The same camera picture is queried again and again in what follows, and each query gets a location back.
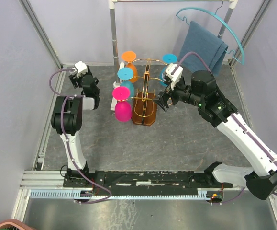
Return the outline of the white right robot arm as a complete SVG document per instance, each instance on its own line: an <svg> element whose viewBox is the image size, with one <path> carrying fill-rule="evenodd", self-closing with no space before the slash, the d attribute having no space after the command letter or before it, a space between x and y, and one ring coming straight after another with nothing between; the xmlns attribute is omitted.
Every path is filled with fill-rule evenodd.
<svg viewBox="0 0 277 230"><path fill-rule="evenodd" d="M164 73L166 89L154 100L167 110L168 100L197 107L200 116L223 133L249 161L250 167L213 163L204 175L209 187L230 183L247 188L255 197L265 200L277 196L277 154L275 154L246 124L237 108L219 89L215 77L206 70L192 74L191 84L186 85L181 72Z"/></svg>

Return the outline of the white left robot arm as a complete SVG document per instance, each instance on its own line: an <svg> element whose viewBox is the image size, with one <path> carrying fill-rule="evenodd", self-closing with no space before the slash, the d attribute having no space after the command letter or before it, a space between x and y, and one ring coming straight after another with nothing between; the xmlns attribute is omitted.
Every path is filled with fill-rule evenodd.
<svg viewBox="0 0 277 230"><path fill-rule="evenodd" d="M80 94L65 95L52 87L53 77L69 71L73 87L81 88ZM76 63L68 69L56 71L49 78L49 87L57 95L51 117L51 126L61 137L67 154L67 173L65 177L74 177L80 187L89 185L91 176L87 161L83 155L79 132L82 128L83 111L96 110L100 103L99 80L93 77L90 67L83 62Z"/></svg>

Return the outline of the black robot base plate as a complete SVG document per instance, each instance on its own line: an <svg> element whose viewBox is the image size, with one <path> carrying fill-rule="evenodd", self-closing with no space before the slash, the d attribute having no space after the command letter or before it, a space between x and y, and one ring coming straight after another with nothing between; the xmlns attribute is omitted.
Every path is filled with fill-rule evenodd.
<svg viewBox="0 0 277 230"><path fill-rule="evenodd" d="M218 182L209 172L194 171L93 171L89 172L88 178L96 184L108 189L101 189L83 177L65 177L65 173L60 173L64 178L63 187L88 189L92 192L102 190L111 193L111 189L123 187L185 187L185 188L211 188L224 189L232 188L230 183Z"/></svg>

